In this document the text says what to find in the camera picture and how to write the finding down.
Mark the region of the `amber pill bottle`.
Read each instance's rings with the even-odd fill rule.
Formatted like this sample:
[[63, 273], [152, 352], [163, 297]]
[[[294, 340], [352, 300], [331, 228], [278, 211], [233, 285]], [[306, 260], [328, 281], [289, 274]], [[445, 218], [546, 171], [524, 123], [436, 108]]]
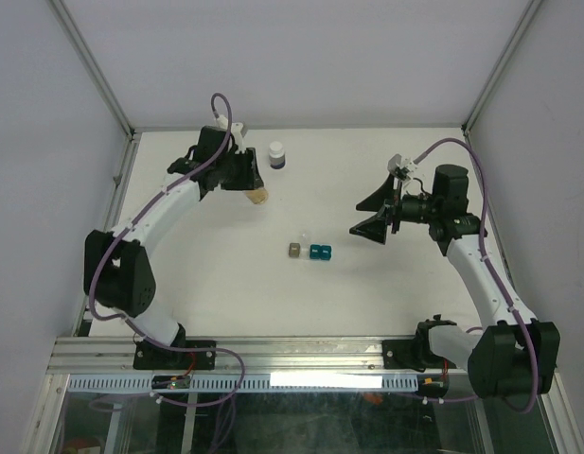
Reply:
[[247, 190], [244, 195], [254, 205], [264, 204], [269, 198], [269, 192], [265, 187]]

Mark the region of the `teal pill box compartments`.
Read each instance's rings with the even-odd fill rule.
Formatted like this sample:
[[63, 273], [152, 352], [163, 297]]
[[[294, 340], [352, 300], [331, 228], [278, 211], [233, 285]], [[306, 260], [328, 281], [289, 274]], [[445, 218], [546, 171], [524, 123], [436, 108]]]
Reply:
[[310, 260], [329, 261], [332, 257], [332, 247], [330, 245], [310, 244]]

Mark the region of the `tan pill box compartment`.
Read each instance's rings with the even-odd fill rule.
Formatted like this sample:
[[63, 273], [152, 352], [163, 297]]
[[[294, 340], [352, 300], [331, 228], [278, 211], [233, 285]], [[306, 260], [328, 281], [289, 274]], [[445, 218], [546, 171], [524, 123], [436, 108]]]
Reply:
[[302, 247], [297, 242], [291, 242], [288, 248], [288, 257], [289, 258], [299, 258], [302, 252]]

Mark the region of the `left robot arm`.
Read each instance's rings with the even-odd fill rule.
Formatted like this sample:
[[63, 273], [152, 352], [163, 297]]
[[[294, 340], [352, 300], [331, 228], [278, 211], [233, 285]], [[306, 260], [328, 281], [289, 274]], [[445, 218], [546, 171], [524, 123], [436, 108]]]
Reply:
[[[267, 199], [256, 151], [245, 146], [244, 135], [238, 122], [203, 127], [144, 207], [85, 238], [83, 290], [90, 310], [97, 320], [120, 319], [135, 329], [142, 338], [136, 345], [140, 368], [181, 369], [216, 355], [211, 342], [188, 345], [184, 327], [158, 308], [150, 257], [179, 218], [216, 189], [241, 192], [255, 204]], [[98, 306], [110, 308], [110, 317], [98, 314]]]

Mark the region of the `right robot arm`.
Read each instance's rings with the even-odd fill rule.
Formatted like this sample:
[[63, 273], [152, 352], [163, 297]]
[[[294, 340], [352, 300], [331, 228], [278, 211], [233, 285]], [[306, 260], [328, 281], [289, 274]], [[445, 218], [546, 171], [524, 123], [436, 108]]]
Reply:
[[449, 361], [467, 372], [481, 398], [548, 393], [560, 334], [553, 323], [538, 320], [490, 257], [483, 220], [468, 210], [467, 169], [440, 165], [431, 191], [411, 195], [404, 188], [414, 168], [411, 161], [391, 162], [385, 182], [356, 206], [371, 218], [349, 232], [383, 244], [402, 223], [428, 226], [431, 240], [460, 275], [482, 332], [470, 334], [435, 315], [417, 325], [410, 346], [394, 358], [417, 371]]

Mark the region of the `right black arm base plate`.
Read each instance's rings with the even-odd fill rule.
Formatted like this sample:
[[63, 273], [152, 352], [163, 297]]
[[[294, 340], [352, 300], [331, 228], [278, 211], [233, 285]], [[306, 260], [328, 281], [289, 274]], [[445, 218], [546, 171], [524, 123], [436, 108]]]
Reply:
[[444, 359], [426, 349], [414, 338], [386, 339], [381, 343], [383, 367], [386, 370], [410, 369], [425, 372], [427, 369], [442, 369]]

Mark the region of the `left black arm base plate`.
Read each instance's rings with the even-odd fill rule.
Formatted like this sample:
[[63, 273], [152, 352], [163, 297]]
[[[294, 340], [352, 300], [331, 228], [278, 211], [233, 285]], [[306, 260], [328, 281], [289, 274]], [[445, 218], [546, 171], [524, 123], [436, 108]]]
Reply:
[[141, 371], [175, 371], [190, 368], [192, 372], [211, 371], [215, 368], [217, 344], [214, 340], [185, 339], [178, 334], [173, 346], [183, 348], [184, 351], [158, 347], [147, 340], [136, 341], [133, 368]]

